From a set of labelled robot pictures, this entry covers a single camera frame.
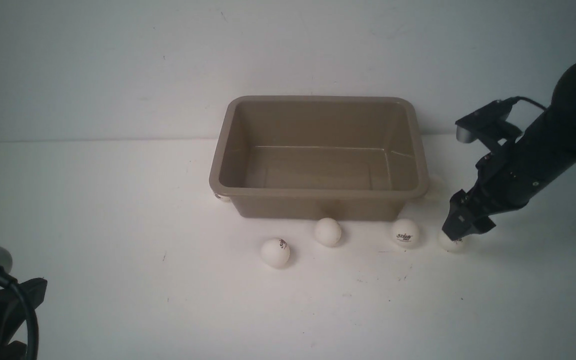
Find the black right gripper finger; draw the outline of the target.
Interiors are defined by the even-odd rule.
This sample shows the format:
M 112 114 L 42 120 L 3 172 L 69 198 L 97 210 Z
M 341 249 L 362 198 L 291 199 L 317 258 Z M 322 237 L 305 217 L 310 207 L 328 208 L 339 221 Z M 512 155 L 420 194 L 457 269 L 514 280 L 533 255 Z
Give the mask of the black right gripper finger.
M 461 224 L 461 239 L 471 235 L 485 234 L 496 227 L 496 224 L 490 218 L 490 214 L 485 212 L 463 212 L 461 214 Z
M 441 227 L 443 234 L 453 242 L 461 241 L 471 228 L 471 215 L 467 207 L 467 193 L 455 193 L 449 199 L 448 215 Z

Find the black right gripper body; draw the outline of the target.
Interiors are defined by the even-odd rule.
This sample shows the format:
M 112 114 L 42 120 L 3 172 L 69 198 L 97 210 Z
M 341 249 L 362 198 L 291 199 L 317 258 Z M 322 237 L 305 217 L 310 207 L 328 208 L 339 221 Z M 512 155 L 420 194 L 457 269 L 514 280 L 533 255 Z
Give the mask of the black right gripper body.
M 509 150 L 490 157 L 467 196 L 470 213 L 520 210 L 576 163 L 576 115 L 544 112 Z

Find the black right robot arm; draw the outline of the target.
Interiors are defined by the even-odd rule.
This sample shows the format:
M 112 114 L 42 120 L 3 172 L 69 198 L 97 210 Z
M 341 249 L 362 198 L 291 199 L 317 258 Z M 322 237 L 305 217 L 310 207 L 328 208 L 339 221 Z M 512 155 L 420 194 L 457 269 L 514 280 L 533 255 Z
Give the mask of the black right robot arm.
M 492 215 L 524 208 L 534 196 L 576 165 L 576 63 L 558 80 L 551 103 L 525 130 L 507 118 L 519 101 L 495 100 L 455 122 L 457 140 L 480 141 L 488 153 L 475 165 L 477 180 L 449 200 L 442 225 L 448 239 L 460 241 L 495 227 Z

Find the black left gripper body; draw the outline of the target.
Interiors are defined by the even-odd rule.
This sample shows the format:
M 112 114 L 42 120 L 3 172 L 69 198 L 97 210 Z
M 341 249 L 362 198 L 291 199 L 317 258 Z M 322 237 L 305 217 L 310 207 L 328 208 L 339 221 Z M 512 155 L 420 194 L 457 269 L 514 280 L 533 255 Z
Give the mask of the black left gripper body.
M 26 342 L 13 341 L 13 337 L 26 322 L 28 310 L 34 312 L 44 301 L 48 282 L 33 278 L 18 285 L 27 300 L 19 299 L 11 289 L 0 289 L 0 360 L 36 360 L 39 350 L 38 321 L 27 324 Z

